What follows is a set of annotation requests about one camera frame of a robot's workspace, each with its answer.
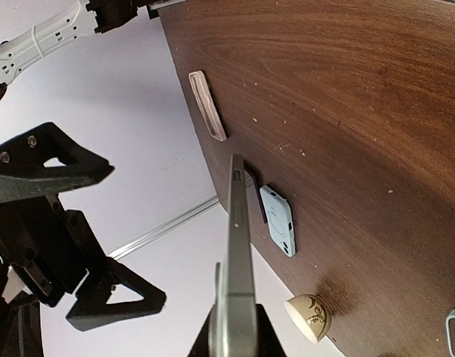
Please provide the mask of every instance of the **black bracket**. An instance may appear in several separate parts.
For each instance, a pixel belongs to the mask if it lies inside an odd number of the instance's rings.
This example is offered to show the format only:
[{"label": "black bracket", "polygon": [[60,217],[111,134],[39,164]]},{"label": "black bracket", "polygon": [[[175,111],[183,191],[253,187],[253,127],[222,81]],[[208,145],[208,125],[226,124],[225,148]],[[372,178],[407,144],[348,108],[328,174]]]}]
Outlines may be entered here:
[{"label": "black bracket", "polygon": [[[58,158],[66,166],[44,167]],[[114,170],[109,162],[77,145],[54,123],[46,123],[0,146],[0,203],[98,184]]]},{"label": "black bracket", "polygon": [[137,16],[139,7],[146,7],[149,17],[158,17],[158,8],[176,4],[174,0],[91,0],[88,11],[95,12],[97,28],[95,33],[105,33],[126,24]]},{"label": "black bracket", "polygon": [[[157,287],[148,283],[136,273],[112,258],[107,258],[108,272],[94,283],[91,277],[76,293],[77,302],[67,315],[67,320],[79,331],[87,331],[103,325],[130,318],[158,314],[167,296]],[[137,292],[143,300],[107,304],[116,285]]]},{"label": "black bracket", "polygon": [[[45,167],[52,158],[66,166]],[[101,182],[113,169],[106,159],[77,145],[53,123],[0,146],[1,261],[11,264],[34,297],[51,307],[65,293],[74,292],[88,273],[68,315],[80,330],[159,313],[167,298],[106,257],[83,213],[64,210],[58,199],[60,192]],[[1,294],[6,280],[1,271],[0,312],[5,312]],[[144,300],[107,305],[117,284]]]}]

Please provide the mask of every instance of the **cup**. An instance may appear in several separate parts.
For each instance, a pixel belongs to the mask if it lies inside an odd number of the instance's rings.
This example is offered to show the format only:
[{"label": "cup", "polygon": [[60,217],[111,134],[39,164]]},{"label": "cup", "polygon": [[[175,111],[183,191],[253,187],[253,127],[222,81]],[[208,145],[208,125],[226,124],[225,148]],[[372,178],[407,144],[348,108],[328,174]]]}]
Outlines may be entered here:
[{"label": "cup", "polygon": [[295,326],[313,344],[318,344],[332,325],[332,310],[318,295],[295,296],[284,307]]}]

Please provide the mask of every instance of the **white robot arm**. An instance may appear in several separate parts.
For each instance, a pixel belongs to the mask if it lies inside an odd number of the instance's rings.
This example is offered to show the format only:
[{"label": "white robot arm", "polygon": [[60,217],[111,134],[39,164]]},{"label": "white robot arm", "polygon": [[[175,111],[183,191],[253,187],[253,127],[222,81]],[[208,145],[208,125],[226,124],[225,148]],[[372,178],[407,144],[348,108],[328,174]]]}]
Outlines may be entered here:
[{"label": "white robot arm", "polygon": [[7,87],[28,67],[83,36],[105,33],[135,18],[139,7],[149,17],[185,0],[75,0],[67,10],[0,45],[0,100]]},{"label": "white robot arm", "polygon": [[10,85],[25,69],[82,36],[96,34],[96,13],[89,0],[77,0],[67,10],[0,45],[0,83]]}]

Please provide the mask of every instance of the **wood grain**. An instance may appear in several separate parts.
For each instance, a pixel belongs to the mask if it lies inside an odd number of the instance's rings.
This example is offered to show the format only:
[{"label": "wood grain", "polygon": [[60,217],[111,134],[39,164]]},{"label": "wood grain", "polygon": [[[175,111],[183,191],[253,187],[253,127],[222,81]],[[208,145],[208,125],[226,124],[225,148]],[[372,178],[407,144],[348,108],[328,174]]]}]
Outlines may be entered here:
[{"label": "wood grain", "polygon": [[[243,154],[286,197],[298,253],[253,214],[253,241],[295,294],[335,311],[348,357],[447,356],[455,307],[455,4],[187,0],[161,12],[225,204]],[[228,140],[207,132],[203,70]]]}]

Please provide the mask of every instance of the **screw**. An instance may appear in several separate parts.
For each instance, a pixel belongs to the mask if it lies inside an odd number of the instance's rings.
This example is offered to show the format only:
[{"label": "screw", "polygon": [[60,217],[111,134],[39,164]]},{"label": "screw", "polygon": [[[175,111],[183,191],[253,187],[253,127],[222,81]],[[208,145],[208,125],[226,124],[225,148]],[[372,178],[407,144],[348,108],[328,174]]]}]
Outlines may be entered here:
[{"label": "screw", "polygon": [[28,145],[31,149],[34,149],[37,145],[37,139],[34,135],[28,138]]},{"label": "screw", "polygon": [[0,161],[4,162],[5,164],[10,162],[10,154],[8,153],[8,151],[4,151],[0,154]]}]

